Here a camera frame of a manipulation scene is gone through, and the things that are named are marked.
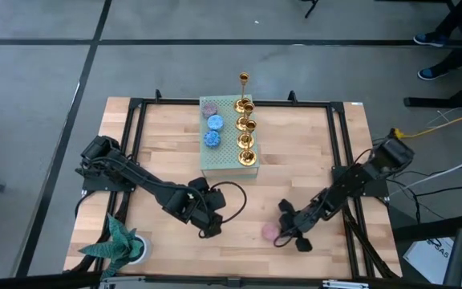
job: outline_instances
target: gold candelabra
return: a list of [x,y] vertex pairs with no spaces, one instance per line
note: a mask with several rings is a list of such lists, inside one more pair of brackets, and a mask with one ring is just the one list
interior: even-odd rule
[[245,85],[249,81],[249,75],[245,72],[242,72],[239,75],[239,78],[240,78],[240,83],[241,83],[241,98],[234,103],[234,110],[236,110],[239,113],[243,113],[244,106],[247,103],[250,103],[250,99],[245,98]]
[[239,141],[242,141],[244,136],[247,144],[244,150],[242,150],[238,154],[238,161],[240,161],[242,165],[254,165],[254,163],[256,162],[256,153],[252,149],[250,149],[250,147],[253,145],[254,129],[256,129],[256,121],[247,120],[247,122],[245,123],[245,134],[241,134],[238,137]]
[[247,120],[249,120],[249,116],[253,113],[254,104],[252,102],[248,102],[244,105],[244,113],[242,116],[238,117],[236,126],[242,132],[245,131],[245,124],[247,124]]

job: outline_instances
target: desk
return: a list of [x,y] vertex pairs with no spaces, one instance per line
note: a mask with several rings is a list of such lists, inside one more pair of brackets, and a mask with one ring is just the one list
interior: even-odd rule
[[[108,98],[100,135],[121,138],[128,104],[129,98]],[[358,156],[371,147],[367,118],[361,104],[345,103],[344,108],[352,152]],[[150,193],[137,189],[131,196],[126,227],[137,228],[137,234],[152,240],[152,257],[143,264],[124,267],[122,273],[310,279],[351,277],[341,216],[328,222],[320,221],[306,234],[314,247],[310,253],[297,252],[294,242],[274,248],[272,242],[261,237],[265,222],[278,221],[281,199],[286,198],[295,208],[302,208],[331,184],[330,168],[334,163],[326,109],[258,106],[254,113],[261,167],[256,179],[233,179],[248,195],[244,211],[222,226],[222,234],[200,239],[196,227],[166,214]],[[137,116],[138,112],[133,118],[132,132]],[[201,177],[198,122],[196,105],[149,104],[138,155],[140,165],[159,178],[176,183],[186,184]],[[338,122],[335,126],[341,136]],[[342,145],[340,153],[345,160]],[[238,210],[243,197],[232,186],[221,189],[227,206],[219,210],[219,214],[227,218]],[[79,248],[95,242],[100,236],[108,195],[108,192],[96,192],[80,206],[65,269],[80,262],[83,255],[78,252]],[[363,210],[369,239],[390,268],[401,275],[386,207],[374,198],[364,197]],[[364,273],[358,242],[355,248],[361,262],[360,270]]]

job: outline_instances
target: pegboard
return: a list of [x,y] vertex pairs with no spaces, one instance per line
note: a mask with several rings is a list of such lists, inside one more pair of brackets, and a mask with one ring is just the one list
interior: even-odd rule
[[[253,100],[251,95],[246,95],[246,98]],[[202,96],[199,98],[199,105],[202,108],[206,103],[213,102],[217,105],[217,114],[224,119],[224,126],[219,132],[221,135],[221,143],[218,147],[212,149],[205,145],[204,136],[209,131],[207,120],[199,113],[199,131],[200,131],[200,147],[201,147],[201,170],[216,170],[216,169],[251,169],[259,168],[260,157],[258,150],[258,141],[256,132],[253,132],[254,145],[252,150],[257,155],[257,160],[254,165],[244,166],[238,161],[238,154],[242,149],[238,147],[237,138],[242,133],[235,126],[240,113],[234,110],[235,101],[241,96]],[[254,112],[249,117],[254,120]],[[257,129],[261,129],[261,124],[257,124]]]

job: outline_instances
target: artificial plant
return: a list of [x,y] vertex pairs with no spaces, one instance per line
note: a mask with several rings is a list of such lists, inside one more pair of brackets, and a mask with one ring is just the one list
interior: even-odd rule
[[110,265],[102,273],[101,280],[112,277],[129,262],[140,257],[144,244],[135,237],[136,229],[128,231],[123,223],[107,215],[112,241],[92,244],[80,249],[79,252],[94,257],[109,258]]

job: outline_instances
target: sneaker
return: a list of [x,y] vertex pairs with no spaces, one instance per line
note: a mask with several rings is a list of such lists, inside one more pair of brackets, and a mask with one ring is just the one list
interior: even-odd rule
[[434,80],[447,74],[448,71],[436,71],[436,69],[432,69],[431,67],[418,71],[418,78],[421,80]]
[[443,47],[447,44],[448,38],[443,35],[438,35],[436,32],[415,35],[413,37],[413,41],[418,43],[419,45],[431,45],[434,47]]

